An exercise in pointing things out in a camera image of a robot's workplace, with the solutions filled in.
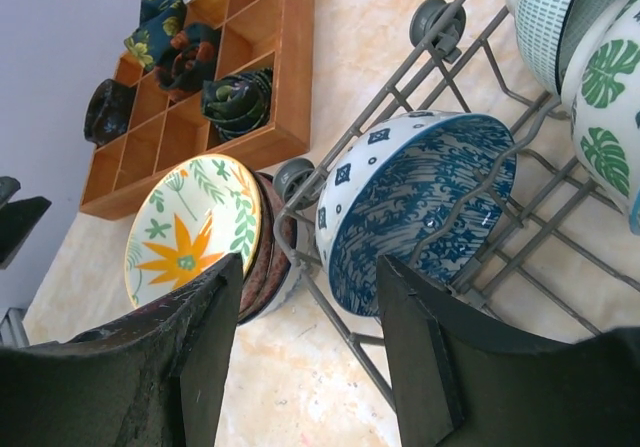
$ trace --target blue and white bowl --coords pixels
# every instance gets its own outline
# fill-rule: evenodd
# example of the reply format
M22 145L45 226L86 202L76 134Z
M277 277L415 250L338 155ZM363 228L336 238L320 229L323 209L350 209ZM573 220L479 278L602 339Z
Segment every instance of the blue and white bowl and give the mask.
M316 214L316 243L331 292L347 311L378 315L376 260L408 262L415 245L442 226L455 202L488 175L513 145L497 119L482 114L417 111L383 122L355 142L329 174ZM515 156L493 187L506 201ZM449 281L473 257L500 217L488 193L467 202L453 228L427 245L420 272Z

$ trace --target marble countertop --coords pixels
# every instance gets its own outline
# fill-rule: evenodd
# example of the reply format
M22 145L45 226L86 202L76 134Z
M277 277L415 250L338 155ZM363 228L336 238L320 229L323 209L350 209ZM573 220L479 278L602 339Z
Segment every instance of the marble countertop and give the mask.
M316 0L312 150L307 157L318 161L328 152L412 50L409 22L422 1ZM469 0L465 4L463 50L503 3ZM528 98L540 94L541 87L518 55L511 18L490 41L509 86ZM412 72L426 61L425 55ZM432 75L410 102L419 104L441 78ZM524 110L501 92L482 55L470 62L457 83L472 110L491 113L505 123L515 121ZM434 108L461 110L449 91ZM545 122L534 147L555 167L563 166L573 155L568 123ZM539 164L523 158L513 197L524 204L549 179ZM551 218L574 193L568 185L557 189L536 214ZM65 341L131 310L122 259L132 222L133 217L108 222L78 214L25 318L32 343ZM528 225L514 235L505 254L514 255L538 229ZM640 278L640 263L630 254L637 249L637 238L628 234L617 214L597 201L588 199L576 208L562 232L624 274ZM479 279L480 286L503 265L492 262ZM640 294L556 238L531 254L525 267L601 330L640 324ZM328 291L324 274L318 275L317 283ZM507 322L540 335L564 341L589 335L517 273L497 290L491 306ZM340 312L351 328L380 335L373 320ZM384 350L366 350L387 375ZM302 288L275 313L238 328L217 445L398 447L400 440L394 413Z

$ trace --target wooden tray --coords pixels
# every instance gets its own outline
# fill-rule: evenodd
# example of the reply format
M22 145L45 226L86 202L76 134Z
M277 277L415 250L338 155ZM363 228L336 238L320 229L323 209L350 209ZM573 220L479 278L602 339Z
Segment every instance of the wooden tray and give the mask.
M94 151L80 211L115 220L137 212L172 167L215 152L261 169L309 151L314 0L191 0L186 23L222 28L216 78L273 67L267 125L224 144L200 113L200 93L176 104L129 54L114 79L137 86L128 132Z

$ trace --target bowl with leaf pattern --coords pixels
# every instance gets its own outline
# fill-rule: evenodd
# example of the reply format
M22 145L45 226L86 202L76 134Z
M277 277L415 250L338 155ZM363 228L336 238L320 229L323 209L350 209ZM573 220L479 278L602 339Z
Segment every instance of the bowl with leaf pattern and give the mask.
M131 227L124 270L133 305L183 286L231 252L242 255L246 282L263 227L260 190L240 162L211 154L176 166Z
M455 202L479 185L513 145L509 129L484 114L415 111L364 133L327 177L316 214L316 244L331 292L345 310L378 315L376 259L408 262L416 244L438 230ZM515 156L498 169L503 201ZM452 229L429 243L418 271L446 283L475 255L501 209L489 193L463 205Z
M576 156L640 235L640 0L628 0L584 67L571 108Z

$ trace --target gray wall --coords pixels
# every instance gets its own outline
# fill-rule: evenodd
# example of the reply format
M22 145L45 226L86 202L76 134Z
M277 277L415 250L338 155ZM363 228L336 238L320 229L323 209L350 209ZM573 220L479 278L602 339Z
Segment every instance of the gray wall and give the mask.
M0 175L22 183L15 199L53 202L0 271L0 308L28 306L73 222L92 150L82 134L87 102L112 75L139 3L0 0Z

